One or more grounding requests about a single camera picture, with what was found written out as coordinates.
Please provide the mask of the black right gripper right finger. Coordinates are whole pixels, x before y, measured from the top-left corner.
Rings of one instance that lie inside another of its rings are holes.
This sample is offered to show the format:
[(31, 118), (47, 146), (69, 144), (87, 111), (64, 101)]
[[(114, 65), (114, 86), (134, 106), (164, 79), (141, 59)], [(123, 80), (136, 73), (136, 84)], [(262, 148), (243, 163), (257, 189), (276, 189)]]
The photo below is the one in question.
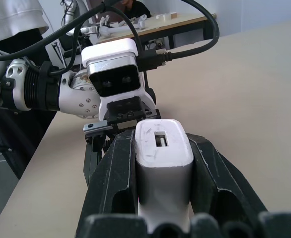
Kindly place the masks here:
[(256, 216), (267, 210), (242, 172), (210, 141), (187, 136), (194, 155), (190, 199), (194, 214)]

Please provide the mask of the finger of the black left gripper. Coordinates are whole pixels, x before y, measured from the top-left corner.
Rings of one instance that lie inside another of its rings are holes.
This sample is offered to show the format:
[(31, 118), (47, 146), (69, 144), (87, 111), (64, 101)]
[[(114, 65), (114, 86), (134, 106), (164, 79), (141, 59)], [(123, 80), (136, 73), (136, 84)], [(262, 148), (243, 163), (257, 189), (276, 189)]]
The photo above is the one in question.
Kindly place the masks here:
[(111, 145), (111, 138), (103, 134), (88, 136), (85, 140), (86, 149), (83, 173), (86, 184), (89, 186), (91, 175)]

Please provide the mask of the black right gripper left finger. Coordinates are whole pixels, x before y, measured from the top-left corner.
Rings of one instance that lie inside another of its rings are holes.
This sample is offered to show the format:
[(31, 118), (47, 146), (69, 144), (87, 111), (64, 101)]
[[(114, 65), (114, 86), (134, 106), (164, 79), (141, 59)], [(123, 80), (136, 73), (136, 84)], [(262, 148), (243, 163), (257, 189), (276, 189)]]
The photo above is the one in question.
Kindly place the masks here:
[(134, 134), (134, 130), (118, 134), (91, 174), (78, 231), (90, 215), (137, 213)]

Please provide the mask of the white USB charger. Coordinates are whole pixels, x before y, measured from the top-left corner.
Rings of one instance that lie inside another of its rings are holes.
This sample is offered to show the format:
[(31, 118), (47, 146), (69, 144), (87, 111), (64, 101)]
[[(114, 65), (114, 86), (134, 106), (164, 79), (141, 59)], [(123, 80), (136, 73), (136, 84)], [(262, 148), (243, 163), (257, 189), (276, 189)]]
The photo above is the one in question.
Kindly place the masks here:
[(164, 223), (188, 232), (194, 156), (182, 125), (173, 119), (143, 120), (134, 139), (138, 215), (151, 233)]

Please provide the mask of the white robot parts on table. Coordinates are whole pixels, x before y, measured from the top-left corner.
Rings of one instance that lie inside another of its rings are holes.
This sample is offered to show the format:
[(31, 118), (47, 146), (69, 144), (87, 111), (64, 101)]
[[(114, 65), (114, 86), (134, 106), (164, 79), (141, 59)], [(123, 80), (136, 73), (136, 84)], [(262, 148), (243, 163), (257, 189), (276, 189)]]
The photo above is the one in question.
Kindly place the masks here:
[[(110, 37), (114, 33), (121, 33), (121, 32), (130, 30), (130, 27), (127, 25), (127, 23), (125, 21), (121, 21), (117, 27), (111, 27), (111, 26), (105, 25), (106, 20), (109, 19), (109, 15), (107, 15), (106, 17), (102, 17), (101, 19), (103, 20), (102, 21), (103, 25), (99, 24), (99, 25), (92, 25), (92, 26), (84, 26), (81, 28), (81, 33), (83, 35), (95, 34), (98, 37), (100, 37), (100, 36)], [(146, 14), (144, 14), (138, 18), (135, 18), (132, 21), (133, 28), (136, 30), (146, 29), (146, 25), (145, 25), (146, 20), (147, 20)]]

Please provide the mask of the small white block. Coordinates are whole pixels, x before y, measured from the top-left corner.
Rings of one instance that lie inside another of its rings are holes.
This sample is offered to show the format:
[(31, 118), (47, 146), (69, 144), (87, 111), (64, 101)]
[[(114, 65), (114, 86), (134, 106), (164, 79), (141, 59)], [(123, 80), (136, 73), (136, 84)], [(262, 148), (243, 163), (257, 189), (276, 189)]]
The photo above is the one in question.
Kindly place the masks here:
[(176, 12), (171, 12), (171, 13), (164, 13), (164, 14), (156, 15), (155, 18), (160, 21), (168, 21), (168, 20), (177, 18), (177, 15), (178, 14)]

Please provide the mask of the person in dark clothes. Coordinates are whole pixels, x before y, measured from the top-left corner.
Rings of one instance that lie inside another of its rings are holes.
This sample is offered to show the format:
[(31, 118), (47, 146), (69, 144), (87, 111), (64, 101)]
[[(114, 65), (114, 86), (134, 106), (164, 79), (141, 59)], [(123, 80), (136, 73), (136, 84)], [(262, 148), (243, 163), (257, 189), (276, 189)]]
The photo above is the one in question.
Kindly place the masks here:
[(151, 18), (150, 10), (141, 2), (136, 0), (121, 0), (121, 4), (124, 6), (124, 14), (129, 18), (139, 18), (142, 15), (146, 15), (147, 18)]

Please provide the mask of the beige background work table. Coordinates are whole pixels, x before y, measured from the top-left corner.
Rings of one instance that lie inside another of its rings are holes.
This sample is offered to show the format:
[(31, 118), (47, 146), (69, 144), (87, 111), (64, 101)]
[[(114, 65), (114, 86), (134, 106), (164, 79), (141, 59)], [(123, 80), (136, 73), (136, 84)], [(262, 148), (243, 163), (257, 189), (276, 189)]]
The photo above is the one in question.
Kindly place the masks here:
[(138, 31), (143, 47), (151, 40), (167, 37), (167, 46), (169, 49), (173, 49), (175, 48), (175, 35), (199, 29), (203, 31), (204, 40), (213, 38), (211, 24), (200, 14), (177, 14), (176, 18), (167, 21), (160, 21), (152, 17), (147, 19), (145, 24), (146, 29)]

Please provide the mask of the person in white shirt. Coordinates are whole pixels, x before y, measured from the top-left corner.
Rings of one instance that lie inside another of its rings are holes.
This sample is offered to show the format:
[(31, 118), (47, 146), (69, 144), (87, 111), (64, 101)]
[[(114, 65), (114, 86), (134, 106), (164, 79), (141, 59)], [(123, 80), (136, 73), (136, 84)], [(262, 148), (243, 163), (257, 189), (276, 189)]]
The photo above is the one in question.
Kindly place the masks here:
[(49, 29), (38, 0), (0, 0), (0, 41), (32, 29)]

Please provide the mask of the black stand frame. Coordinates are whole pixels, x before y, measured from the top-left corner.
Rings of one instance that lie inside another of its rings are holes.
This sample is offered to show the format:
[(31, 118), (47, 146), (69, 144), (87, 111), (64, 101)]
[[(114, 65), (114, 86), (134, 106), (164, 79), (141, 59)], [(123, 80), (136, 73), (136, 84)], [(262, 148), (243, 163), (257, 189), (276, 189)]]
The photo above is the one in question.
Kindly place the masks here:
[(0, 152), (20, 179), (40, 142), (40, 129), (33, 111), (0, 109)]

